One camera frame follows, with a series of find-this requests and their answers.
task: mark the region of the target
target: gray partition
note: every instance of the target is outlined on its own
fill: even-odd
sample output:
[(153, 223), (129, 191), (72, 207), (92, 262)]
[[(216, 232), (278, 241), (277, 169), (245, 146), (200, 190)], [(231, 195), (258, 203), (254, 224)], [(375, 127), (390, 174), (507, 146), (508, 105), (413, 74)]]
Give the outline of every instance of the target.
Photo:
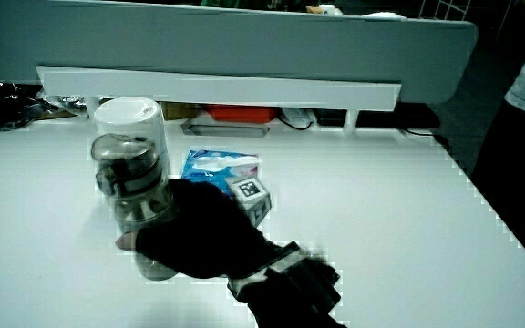
[(0, 81), (36, 66), (401, 83), (447, 101), (478, 30), (468, 22), (272, 13), (105, 1), (0, 0)]

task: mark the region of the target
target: black cable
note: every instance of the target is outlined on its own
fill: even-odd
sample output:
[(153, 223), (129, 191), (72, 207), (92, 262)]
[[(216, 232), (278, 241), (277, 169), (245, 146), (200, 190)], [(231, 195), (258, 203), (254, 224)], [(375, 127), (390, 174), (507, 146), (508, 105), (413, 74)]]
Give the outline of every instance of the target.
[(285, 122), (280, 116), (279, 116), (278, 118), (279, 118), (279, 120), (280, 120), (281, 122), (283, 122), (287, 127), (291, 127), (291, 128), (296, 129), (296, 130), (299, 130), (299, 131), (305, 131), (305, 130), (307, 130), (309, 127), (311, 127), (311, 126), (313, 125), (313, 122), (309, 122), (309, 125), (306, 126), (305, 128), (298, 128), (298, 127), (295, 127), (295, 126), (293, 126), (293, 125), (291, 125), (291, 124)]
[(418, 133), (418, 132), (414, 132), (414, 131), (411, 131), (407, 128), (401, 128), (401, 130), (405, 131), (405, 132), (408, 132), (410, 134), (414, 134), (416, 136), (423, 136), (423, 137), (435, 137), (436, 135), (432, 134), (432, 133)]
[(443, 146), (443, 148), (447, 151), (447, 153), (449, 155), (451, 154), (451, 147), (449, 146), (448, 140), (445, 137), (439, 136), (436, 133), (430, 133), (430, 134), (418, 133), (418, 132), (411, 131), (411, 130), (409, 130), (407, 128), (401, 128), (401, 130), (405, 131), (405, 132), (408, 132), (410, 134), (416, 135), (416, 136), (433, 137), (436, 142), (438, 142), (441, 146)]

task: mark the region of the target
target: white lid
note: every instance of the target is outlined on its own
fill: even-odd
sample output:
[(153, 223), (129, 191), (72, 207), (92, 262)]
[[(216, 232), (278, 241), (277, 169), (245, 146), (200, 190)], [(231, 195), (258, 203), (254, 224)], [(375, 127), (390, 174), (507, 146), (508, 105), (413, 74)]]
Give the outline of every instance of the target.
[(95, 111), (97, 122), (128, 125), (153, 118), (160, 107), (157, 102), (144, 97), (122, 97), (107, 101)]

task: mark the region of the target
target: black sleeve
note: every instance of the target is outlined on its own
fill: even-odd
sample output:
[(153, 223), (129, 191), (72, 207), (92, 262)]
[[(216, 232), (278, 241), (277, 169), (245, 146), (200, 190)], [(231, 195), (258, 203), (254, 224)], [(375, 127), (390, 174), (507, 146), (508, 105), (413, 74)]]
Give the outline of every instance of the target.
[(237, 297), (260, 328), (344, 327), (329, 315), (341, 298), (333, 287), (339, 276), (330, 266), (306, 259), (287, 272), (269, 269), (265, 275), (264, 282), (245, 287)]

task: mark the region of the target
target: small white box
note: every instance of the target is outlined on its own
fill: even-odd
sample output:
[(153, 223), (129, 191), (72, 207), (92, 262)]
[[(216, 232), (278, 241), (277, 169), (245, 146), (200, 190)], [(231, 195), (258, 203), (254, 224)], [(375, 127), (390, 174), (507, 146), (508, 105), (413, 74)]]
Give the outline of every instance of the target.
[(226, 182), (236, 202), (251, 220), (252, 226), (258, 227), (271, 210), (269, 191), (256, 177), (232, 177), (226, 178)]

